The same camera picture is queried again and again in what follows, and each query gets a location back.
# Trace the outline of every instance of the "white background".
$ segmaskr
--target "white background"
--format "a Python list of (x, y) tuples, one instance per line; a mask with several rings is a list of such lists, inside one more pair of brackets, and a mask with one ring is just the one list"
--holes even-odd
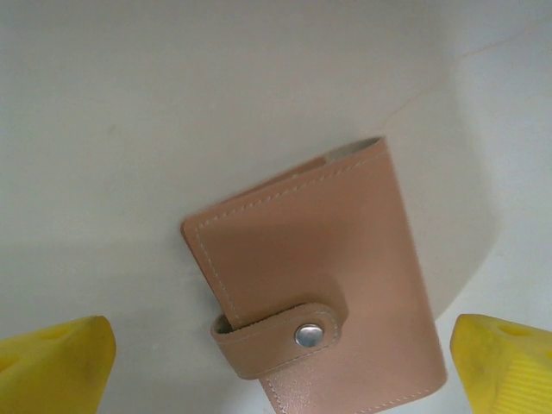
[(2, 1), (0, 335), (102, 314), (100, 413), (271, 413), (179, 223), (385, 134), (450, 377), (389, 412), (469, 413), (456, 317), (552, 329), (551, 39), (549, 0)]

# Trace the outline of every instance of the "yellow object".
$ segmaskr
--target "yellow object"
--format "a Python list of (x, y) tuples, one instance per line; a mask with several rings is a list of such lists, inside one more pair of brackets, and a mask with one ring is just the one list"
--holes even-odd
[(450, 349), (474, 414), (552, 413), (552, 332), (461, 315)]
[(93, 414), (114, 359), (104, 317), (0, 341), (0, 414)]

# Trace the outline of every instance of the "snap button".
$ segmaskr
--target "snap button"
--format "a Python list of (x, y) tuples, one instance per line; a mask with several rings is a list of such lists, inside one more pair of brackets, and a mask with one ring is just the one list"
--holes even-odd
[(307, 323), (295, 331), (295, 342), (304, 348), (315, 347), (323, 338), (323, 329), (314, 323)]

